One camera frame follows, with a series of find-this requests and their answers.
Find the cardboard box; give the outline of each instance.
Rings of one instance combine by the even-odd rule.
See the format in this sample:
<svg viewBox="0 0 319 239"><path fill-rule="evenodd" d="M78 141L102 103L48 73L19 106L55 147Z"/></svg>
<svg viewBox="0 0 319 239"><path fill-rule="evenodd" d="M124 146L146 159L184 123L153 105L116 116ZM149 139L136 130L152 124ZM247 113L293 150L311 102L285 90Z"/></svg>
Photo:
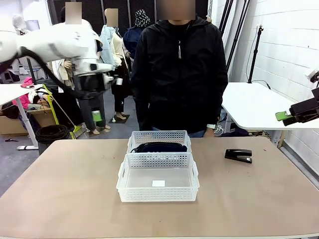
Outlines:
<svg viewBox="0 0 319 239"><path fill-rule="evenodd" d="M56 124L51 109L28 112L35 117L41 127ZM28 132L23 128L18 119L13 120L5 116L0 116L0 134L28 135Z"/></svg>

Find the black trash can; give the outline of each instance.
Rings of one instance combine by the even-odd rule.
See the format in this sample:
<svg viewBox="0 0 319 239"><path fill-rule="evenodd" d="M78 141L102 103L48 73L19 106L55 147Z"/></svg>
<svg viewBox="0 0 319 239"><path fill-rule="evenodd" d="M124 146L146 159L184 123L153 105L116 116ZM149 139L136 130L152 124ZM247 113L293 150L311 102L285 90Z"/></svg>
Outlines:
<svg viewBox="0 0 319 239"><path fill-rule="evenodd" d="M70 132L64 125L51 125L39 129L35 133L35 138L39 145L39 155L41 155L56 140L69 139Z"/></svg>

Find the pink clothing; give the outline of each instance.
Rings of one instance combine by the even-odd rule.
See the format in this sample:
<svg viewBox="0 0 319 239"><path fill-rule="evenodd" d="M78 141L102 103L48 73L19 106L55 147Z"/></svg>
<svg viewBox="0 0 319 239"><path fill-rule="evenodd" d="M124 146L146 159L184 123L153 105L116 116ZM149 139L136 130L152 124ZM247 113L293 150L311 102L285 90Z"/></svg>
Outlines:
<svg viewBox="0 0 319 239"><path fill-rule="evenodd" d="M32 83L32 78L31 78L31 77L27 77L27 78L24 80L23 83L24 83L25 85L27 85L27 86L32 85L32 84L33 84L33 83ZM21 101L21 103L22 103L23 108L28 109L28 104L30 104L30 101L29 101L29 98L28 98L28 93L25 94L25 95L23 95L23 96L21 96L21 97L19 97L19 99L20 99L20 101ZM13 100L12 103L13 103L15 106L17 106L16 100Z"/></svg>

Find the stapler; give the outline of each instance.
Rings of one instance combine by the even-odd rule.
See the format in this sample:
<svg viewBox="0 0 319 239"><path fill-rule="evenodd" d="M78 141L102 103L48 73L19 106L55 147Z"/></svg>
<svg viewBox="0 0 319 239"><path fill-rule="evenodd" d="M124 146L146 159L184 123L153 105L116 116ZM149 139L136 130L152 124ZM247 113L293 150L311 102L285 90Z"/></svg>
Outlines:
<svg viewBox="0 0 319 239"><path fill-rule="evenodd" d="M251 150L246 149L227 149L225 153L225 158L244 163L252 163L253 159L251 158L251 156Z"/></svg>

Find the concrete floor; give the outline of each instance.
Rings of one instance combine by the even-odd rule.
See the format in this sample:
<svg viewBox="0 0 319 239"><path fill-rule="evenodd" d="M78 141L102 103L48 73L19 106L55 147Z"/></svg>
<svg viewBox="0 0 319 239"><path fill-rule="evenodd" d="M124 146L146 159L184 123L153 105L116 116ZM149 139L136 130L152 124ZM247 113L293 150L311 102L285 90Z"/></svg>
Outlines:
<svg viewBox="0 0 319 239"><path fill-rule="evenodd" d="M104 106L108 122L114 114L114 97L111 91L104 93ZM124 107L125 114L130 115L125 124L109 124L112 128L111 132L90 139L129 138L132 131L139 130L132 97L125 99ZM8 138L19 142L5 142ZM31 145L31 140L27 136L5 137L0 135L0 197L39 156L38 151L18 151L16 148L20 145Z"/></svg>

